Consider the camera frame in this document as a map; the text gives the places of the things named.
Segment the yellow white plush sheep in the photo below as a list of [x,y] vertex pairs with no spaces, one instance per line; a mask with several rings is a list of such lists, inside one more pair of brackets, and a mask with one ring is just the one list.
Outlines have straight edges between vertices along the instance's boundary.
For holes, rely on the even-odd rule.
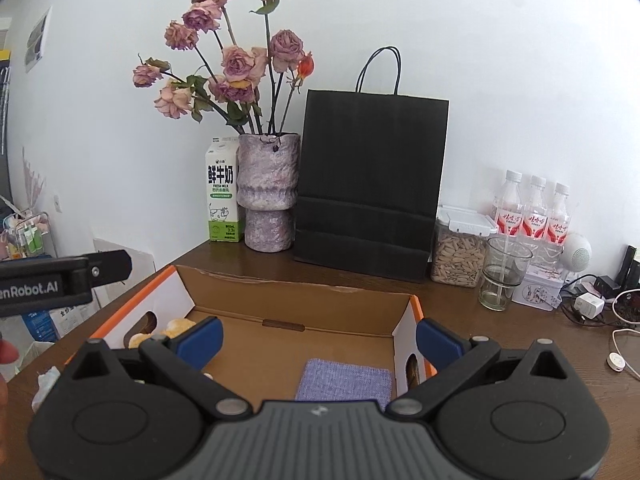
[[[166,327],[158,332],[158,334],[160,336],[166,336],[168,338],[174,339],[184,334],[194,326],[195,323],[191,320],[188,320],[187,318],[174,318],[173,320],[169,321]],[[152,337],[153,334],[134,334],[134,336],[129,339],[128,348],[138,348],[143,341],[146,341]]]

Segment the purple knitted pouch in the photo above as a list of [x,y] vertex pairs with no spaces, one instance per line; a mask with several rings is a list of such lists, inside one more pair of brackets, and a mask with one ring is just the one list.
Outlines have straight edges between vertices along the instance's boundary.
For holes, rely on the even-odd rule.
[[393,393],[390,370],[320,359],[309,360],[295,393],[296,401],[375,400],[385,408]]

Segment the blue white boxes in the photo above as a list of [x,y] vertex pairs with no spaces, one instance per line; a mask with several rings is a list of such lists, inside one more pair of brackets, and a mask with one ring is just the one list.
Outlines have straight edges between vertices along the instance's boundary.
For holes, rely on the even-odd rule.
[[24,323],[32,342],[50,342],[54,344],[76,327],[88,321],[100,310],[97,304],[85,304],[56,310],[40,310],[21,314],[18,318]]

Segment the red cardboard box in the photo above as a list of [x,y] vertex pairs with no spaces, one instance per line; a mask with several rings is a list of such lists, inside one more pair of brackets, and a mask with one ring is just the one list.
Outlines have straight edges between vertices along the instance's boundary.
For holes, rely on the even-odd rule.
[[295,396],[312,359],[384,368],[392,393],[424,382],[435,367],[421,356],[417,296],[343,286],[261,281],[170,266],[95,332],[113,349],[142,316],[163,330],[173,318],[221,320],[224,340],[204,372],[253,405]]

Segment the crumpled white tissue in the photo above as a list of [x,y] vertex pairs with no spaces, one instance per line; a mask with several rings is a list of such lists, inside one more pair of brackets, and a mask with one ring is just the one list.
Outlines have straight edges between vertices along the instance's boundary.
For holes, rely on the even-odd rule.
[[32,411],[34,413],[39,410],[41,404],[46,400],[46,397],[51,392],[60,376],[61,372],[56,366],[50,367],[45,373],[38,376],[38,390],[32,398]]

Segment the seed storage container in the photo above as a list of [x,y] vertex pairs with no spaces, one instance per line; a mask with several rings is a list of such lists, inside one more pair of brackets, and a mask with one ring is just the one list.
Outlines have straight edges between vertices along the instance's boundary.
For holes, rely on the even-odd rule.
[[440,284],[475,288],[483,270],[486,240],[497,231],[496,222],[487,214],[440,205],[431,279]]

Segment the glass cup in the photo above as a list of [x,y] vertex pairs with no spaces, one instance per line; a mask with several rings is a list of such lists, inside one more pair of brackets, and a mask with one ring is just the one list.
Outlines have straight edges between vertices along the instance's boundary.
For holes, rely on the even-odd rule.
[[480,304],[491,311],[506,310],[532,259],[532,251],[511,237],[489,237],[478,290]]

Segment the floral tin box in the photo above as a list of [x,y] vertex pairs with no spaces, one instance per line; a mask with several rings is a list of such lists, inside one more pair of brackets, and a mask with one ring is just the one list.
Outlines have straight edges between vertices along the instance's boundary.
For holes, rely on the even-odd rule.
[[521,284],[514,289],[514,304],[544,311],[553,311],[561,302],[560,290],[565,284],[566,272],[530,266]]

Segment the water bottle middle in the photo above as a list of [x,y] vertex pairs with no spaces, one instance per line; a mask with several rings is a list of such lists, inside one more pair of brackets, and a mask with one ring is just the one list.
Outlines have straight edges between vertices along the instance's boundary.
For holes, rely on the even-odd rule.
[[544,202],[544,189],[547,180],[531,176],[529,192],[523,207],[523,218],[520,229],[520,242],[536,257],[546,230],[548,221],[547,206]]

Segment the water bottle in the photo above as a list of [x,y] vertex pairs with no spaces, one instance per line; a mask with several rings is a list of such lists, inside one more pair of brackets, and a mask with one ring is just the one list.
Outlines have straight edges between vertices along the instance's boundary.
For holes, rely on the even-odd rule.
[[523,207],[523,218],[520,229],[520,242],[536,257],[546,230],[548,221],[547,206],[544,202],[544,189],[547,180],[531,176],[529,192]]
[[523,203],[520,194],[522,174],[508,170],[500,194],[495,200],[495,222],[498,233],[517,237],[523,221]]
[[544,236],[544,261],[555,264],[560,258],[570,226],[567,200],[570,188],[560,182],[555,183],[552,205],[549,210],[546,235]]

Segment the white power adapter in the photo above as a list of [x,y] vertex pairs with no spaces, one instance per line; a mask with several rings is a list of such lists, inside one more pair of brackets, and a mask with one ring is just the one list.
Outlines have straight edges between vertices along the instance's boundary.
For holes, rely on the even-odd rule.
[[593,295],[592,292],[584,292],[575,299],[574,309],[588,320],[593,320],[603,311],[605,300]]

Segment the water bottle left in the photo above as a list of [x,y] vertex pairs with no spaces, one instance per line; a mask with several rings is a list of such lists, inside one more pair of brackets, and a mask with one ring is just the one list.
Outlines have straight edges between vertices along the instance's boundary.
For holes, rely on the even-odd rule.
[[517,237],[523,221],[523,203],[520,194],[522,174],[508,170],[500,194],[495,200],[495,222],[498,233]]

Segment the white round speaker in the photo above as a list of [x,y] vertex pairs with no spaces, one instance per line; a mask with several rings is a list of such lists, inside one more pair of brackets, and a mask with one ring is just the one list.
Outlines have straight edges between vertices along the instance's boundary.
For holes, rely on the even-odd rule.
[[582,234],[570,232],[565,237],[559,263],[567,272],[579,273],[588,268],[591,256],[590,241]]

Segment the water bottle right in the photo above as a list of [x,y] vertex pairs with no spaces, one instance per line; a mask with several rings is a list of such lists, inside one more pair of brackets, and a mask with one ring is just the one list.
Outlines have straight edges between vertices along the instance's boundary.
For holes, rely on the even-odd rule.
[[570,188],[560,182],[555,183],[552,205],[549,210],[546,235],[544,236],[544,261],[555,264],[560,258],[570,226],[567,200]]

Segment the milk carton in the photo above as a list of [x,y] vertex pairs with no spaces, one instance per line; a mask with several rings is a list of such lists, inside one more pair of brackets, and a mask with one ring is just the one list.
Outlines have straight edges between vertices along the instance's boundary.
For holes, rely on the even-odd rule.
[[206,200],[209,239],[239,243],[244,233],[244,209],[236,194],[238,186],[237,136],[213,138],[205,155]]

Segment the purple ceramic vase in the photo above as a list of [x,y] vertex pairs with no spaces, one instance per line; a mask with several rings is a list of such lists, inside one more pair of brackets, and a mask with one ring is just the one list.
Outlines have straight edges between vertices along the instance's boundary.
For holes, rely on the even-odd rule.
[[300,135],[240,136],[238,204],[245,210],[245,245],[255,252],[283,252],[294,240]]

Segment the black paper bag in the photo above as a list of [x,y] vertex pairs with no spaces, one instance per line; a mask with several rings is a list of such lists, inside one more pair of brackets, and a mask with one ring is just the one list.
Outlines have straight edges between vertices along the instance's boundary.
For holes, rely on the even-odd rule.
[[304,263],[420,282],[435,232],[449,103],[307,93],[293,254]]

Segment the black standing device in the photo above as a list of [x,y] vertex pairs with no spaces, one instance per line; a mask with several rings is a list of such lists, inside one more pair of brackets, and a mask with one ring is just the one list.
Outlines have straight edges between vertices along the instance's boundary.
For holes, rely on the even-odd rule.
[[639,286],[639,278],[640,266],[637,259],[637,248],[628,245],[615,281],[621,289],[631,289]]

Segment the dried pink roses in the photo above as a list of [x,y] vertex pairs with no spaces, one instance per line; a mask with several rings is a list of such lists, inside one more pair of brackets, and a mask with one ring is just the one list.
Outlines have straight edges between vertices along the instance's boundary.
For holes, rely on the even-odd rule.
[[265,43],[242,47],[230,2],[191,0],[182,17],[166,26],[165,46],[194,53],[201,62],[195,72],[179,76],[167,61],[140,58],[132,84],[142,89],[161,81],[154,107],[167,118],[200,122],[215,112],[239,134],[283,136],[293,96],[314,72],[314,57],[291,29],[271,30],[270,15],[280,0],[259,0],[253,13],[264,21]]

